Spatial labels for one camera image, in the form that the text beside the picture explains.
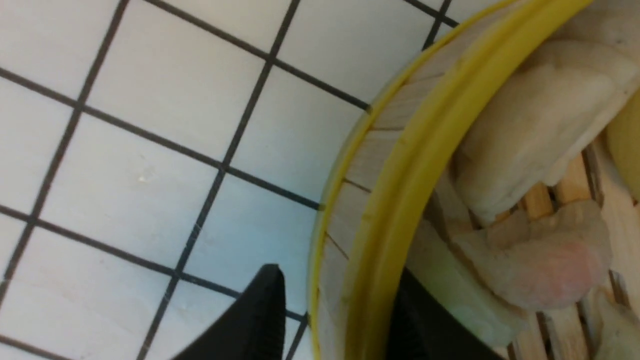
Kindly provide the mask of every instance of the wooden bar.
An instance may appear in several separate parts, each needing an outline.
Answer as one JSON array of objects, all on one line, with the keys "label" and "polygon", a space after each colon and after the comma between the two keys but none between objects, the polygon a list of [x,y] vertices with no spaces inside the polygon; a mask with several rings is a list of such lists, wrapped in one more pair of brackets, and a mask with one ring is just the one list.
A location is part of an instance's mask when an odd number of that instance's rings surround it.
[{"label": "wooden bar", "polygon": [[[548,189],[538,183],[524,197],[527,214],[531,220],[553,215],[554,207]],[[588,360],[587,346],[577,306],[544,312],[546,326],[552,335],[551,345],[556,360]]]},{"label": "wooden bar", "polygon": [[597,162],[595,170],[600,191],[604,196],[602,216],[607,222],[613,249],[611,270],[624,278],[623,290],[628,304],[635,314],[640,315],[640,217],[603,141],[594,142],[591,149]]},{"label": "wooden bar", "polygon": [[347,171],[347,179],[371,191],[402,131],[369,131]]},{"label": "wooden bar", "polygon": [[350,183],[342,183],[327,227],[330,236],[345,254],[351,253],[370,193]]},{"label": "wooden bar", "polygon": [[[564,178],[554,188],[554,192],[556,193],[558,202],[562,205],[569,204],[573,201],[588,200],[592,198],[591,189],[589,187],[589,178],[584,164],[584,158],[582,156],[576,157],[569,164]],[[601,287],[608,296],[613,299],[613,287],[609,278],[606,278]],[[582,310],[584,320],[586,322],[588,333],[587,343],[592,355],[594,349],[596,349],[600,342],[600,330],[602,326],[600,313],[596,308],[595,299],[593,298],[595,293],[595,291],[589,293],[589,295],[582,299],[579,304],[579,309]]]}]

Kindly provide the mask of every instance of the wooden stick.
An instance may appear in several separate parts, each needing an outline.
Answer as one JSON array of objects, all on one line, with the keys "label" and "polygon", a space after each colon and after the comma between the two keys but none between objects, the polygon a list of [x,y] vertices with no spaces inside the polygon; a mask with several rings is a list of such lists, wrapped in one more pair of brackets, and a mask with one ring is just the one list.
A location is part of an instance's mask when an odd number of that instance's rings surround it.
[{"label": "wooden stick", "polygon": [[[560,204],[565,205],[573,201],[591,199],[591,190],[589,189],[589,178],[582,156],[576,157],[567,168],[564,178],[555,187],[555,193]],[[613,287],[611,280],[607,277],[601,285],[602,289],[613,299]],[[579,304],[584,314],[588,332],[588,345],[593,355],[593,351],[600,342],[600,331],[602,329],[602,319],[600,312],[596,307],[594,295],[595,291],[591,291]]]},{"label": "wooden stick", "polygon": [[526,330],[518,334],[513,343],[516,360],[547,360],[545,341],[542,338],[536,314],[529,313],[527,320]]},{"label": "wooden stick", "polygon": [[[541,183],[534,186],[524,197],[529,218],[536,220],[554,213],[547,187]],[[546,325],[556,360],[588,360],[589,350],[580,324],[576,306],[545,311]]]},{"label": "wooden stick", "polygon": [[602,216],[607,222],[613,264],[611,269],[624,278],[629,306],[640,315],[640,217],[633,198],[601,140],[592,146],[596,158],[596,174],[604,196]]}]

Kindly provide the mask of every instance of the wooden enclosure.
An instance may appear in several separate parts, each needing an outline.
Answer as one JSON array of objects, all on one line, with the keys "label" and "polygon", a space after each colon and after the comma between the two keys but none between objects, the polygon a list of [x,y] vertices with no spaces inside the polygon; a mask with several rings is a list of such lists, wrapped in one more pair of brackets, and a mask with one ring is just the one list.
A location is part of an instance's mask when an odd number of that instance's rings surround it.
[{"label": "wooden enclosure", "polygon": [[[427,50],[399,76],[396,83],[389,86],[376,105],[360,121],[334,168],[330,184],[325,190],[323,209],[316,224],[315,250],[310,260],[309,288],[316,360],[383,358],[383,354],[379,353],[384,347],[382,336],[386,336],[386,333],[380,329],[388,323],[395,293],[393,291],[373,292],[376,296],[379,295],[380,299],[372,299],[370,304],[363,304],[362,296],[356,300],[355,294],[366,292],[364,288],[367,285],[360,280],[364,272],[375,269],[372,267],[363,270],[361,267],[362,263],[370,263],[375,259],[376,254],[371,248],[385,247],[388,244],[363,244],[358,239],[367,239],[365,233],[370,231],[371,224],[377,221],[371,215],[372,204],[384,203],[380,200],[382,197],[380,188],[388,182],[390,173],[393,172],[394,159],[399,157],[400,152],[406,151],[407,143],[415,140],[409,140],[411,136],[415,136],[412,133],[412,126],[420,121],[417,114],[424,112],[425,107],[429,105],[426,104],[430,99],[429,96],[441,89],[439,86],[443,83],[452,82],[452,78],[459,75],[456,74],[457,72],[466,69],[467,57],[469,54],[478,52],[479,49],[476,48],[478,43],[484,37],[495,37],[499,34],[505,22],[517,22],[518,17],[523,17],[527,12],[534,10],[540,13],[551,11],[559,13],[553,18],[557,23],[547,21],[546,28],[541,29],[537,37],[531,39],[530,44],[523,45],[519,49],[521,52],[528,53],[522,54],[519,58],[514,57],[512,60],[521,62],[545,37],[588,3],[589,0],[510,0],[494,6],[456,28],[449,36]],[[521,35],[524,37],[527,34],[525,31]],[[485,94],[487,98],[480,101],[488,101],[519,63],[508,62],[508,64],[511,68],[502,69],[504,73],[497,76],[494,83],[487,84],[488,93]],[[458,84],[464,85],[462,81],[458,81]],[[469,112],[475,112],[477,116],[484,104]],[[434,133],[438,130],[436,127],[441,125],[438,121],[439,119],[436,119],[431,124]],[[434,167],[434,174],[431,174],[433,183],[425,183],[417,198],[424,198],[424,201],[420,200],[424,208],[435,186],[433,196],[438,199],[447,230],[471,231],[473,225],[469,213],[452,191],[451,184],[447,184],[446,179],[441,179],[436,184],[454,148],[455,144],[450,150],[443,149],[442,159],[438,160],[438,164],[442,165]],[[588,199],[592,196],[600,200],[610,199],[604,202],[603,212],[609,226],[616,226],[619,229],[618,232],[612,232],[614,254],[618,256],[613,268],[616,274],[613,279],[624,278],[627,282],[624,287],[626,292],[618,291],[617,293],[628,294],[626,296],[629,301],[632,304],[637,303],[634,305],[634,310],[640,310],[638,307],[640,306],[640,280],[636,285],[633,282],[635,278],[630,272],[633,254],[640,256],[640,249],[635,249],[626,241],[626,238],[631,235],[630,232],[634,236],[640,236],[640,233],[637,233],[640,231],[637,209],[616,178],[607,153],[592,147],[586,158],[588,161],[580,157],[572,163],[567,176],[553,189],[552,193],[560,204]],[[387,199],[387,204],[393,201],[393,198]],[[614,204],[615,202],[624,202],[625,205],[620,206]],[[522,200],[522,206],[531,218],[548,215],[554,210],[549,190],[540,186],[527,194]],[[415,212],[414,224],[417,226],[422,210],[417,209]],[[396,255],[401,255],[404,251],[404,258],[406,258],[410,238],[406,242],[404,247],[399,246]],[[393,252],[394,250],[385,249],[385,251]],[[624,255],[619,257],[619,252],[623,252]],[[395,272],[399,281],[403,263],[397,265],[395,270],[390,270],[394,273],[388,276],[390,284],[396,281]],[[618,285],[620,285],[618,281],[609,284],[611,294],[614,289],[622,289]],[[363,314],[362,308],[374,308],[372,305],[374,302],[384,312],[375,315]],[[382,319],[372,319],[375,316],[380,316]],[[562,311],[531,314],[529,330],[522,333],[513,346],[495,350],[503,357],[514,360],[551,359],[547,357],[547,349],[550,349],[555,360],[587,360],[594,336],[589,333],[589,330],[596,328],[595,321],[597,320],[590,316],[587,301]],[[363,335],[358,334],[355,339],[353,334],[359,332]],[[365,344],[362,340],[365,338],[380,341],[373,345]],[[354,356],[353,354],[356,353],[354,348],[368,348],[369,353],[363,350]],[[374,355],[371,355],[371,349],[375,349]]]}]

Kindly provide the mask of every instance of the round container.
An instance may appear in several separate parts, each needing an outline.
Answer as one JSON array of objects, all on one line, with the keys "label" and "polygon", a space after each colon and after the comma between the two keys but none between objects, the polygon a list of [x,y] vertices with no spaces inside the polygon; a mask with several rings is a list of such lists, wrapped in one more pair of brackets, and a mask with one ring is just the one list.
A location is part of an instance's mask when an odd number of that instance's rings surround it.
[{"label": "round container", "polygon": [[338,157],[310,257],[316,360],[385,357],[400,276],[449,158],[509,75],[590,0],[508,0],[455,28],[378,97]]}]

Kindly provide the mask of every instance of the wooden slat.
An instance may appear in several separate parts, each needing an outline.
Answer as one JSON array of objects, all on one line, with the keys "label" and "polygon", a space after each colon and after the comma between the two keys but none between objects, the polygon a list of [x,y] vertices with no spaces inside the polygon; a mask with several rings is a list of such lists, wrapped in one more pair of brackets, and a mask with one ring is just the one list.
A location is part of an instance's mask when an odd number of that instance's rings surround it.
[{"label": "wooden slat", "polygon": [[497,347],[497,348],[493,348],[493,351],[500,355],[501,358],[503,359],[509,359],[509,350],[507,350],[506,347]]},{"label": "wooden slat", "polygon": [[441,78],[442,75],[433,76],[414,83],[404,84],[380,113],[373,124],[373,128],[404,129],[420,104]]},{"label": "wooden slat", "polygon": [[402,131],[369,131],[347,171],[347,179],[371,191]]},{"label": "wooden slat", "polygon": [[640,315],[640,217],[604,143],[596,141],[592,150],[600,191],[604,196],[602,216],[607,222],[613,249],[611,268],[624,278],[629,306]]},{"label": "wooden slat", "polygon": [[[582,156],[576,157],[567,168],[564,178],[556,185],[554,192],[560,204],[566,205],[573,201],[591,199],[591,189],[589,188],[589,178]],[[613,287],[609,277],[601,285],[602,289],[613,299]],[[600,342],[600,330],[602,321],[598,311],[592,291],[580,302],[580,307],[584,314],[584,319],[588,331],[588,345],[590,349],[596,349]]]},{"label": "wooden slat", "polygon": [[332,318],[321,291],[318,293],[318,342],[321,359],[344,359],[344,327]]},{"label": "wooden slat", "polygon": [[[538,183],[524,197],[527,214],[532,220],[553,215],[554,207],[547,187]],[[556,360],[588,360],[589,350],[582,331],[577,306],[565,309],[545,311],[548,319],[547,327],[551,336],[551,344]]]},{"label": "wooden slat", "polygon": [[333,240],[327,236],[324,239],[319,287],[332,318],[339,318],[341,306],[347,304],[346,301],[342,301],[342,285],[347,274],[348,263],[349,259],[338,249]]},{"label": "wooden slat", "polygon": [[527,328],[518,334],[513,343],[516,360],[547,360],[547,351],[540,332],[538,317],[535,313],[529,313],[527,320]]},{"label": "wooden slat", "polygon": [[433,196],[442,212],[444,226],[449,238],[456,234],[469,233],[474,230],[469,210],[462,202],[453,186],[453,179],[449,169],[440,176],[433,190]]},{"label": "wooden slat", "polygon": [[362,215],[371,193],[349,183],[342,183],[335,201],[327,233],[347,255],[351,253]]}]

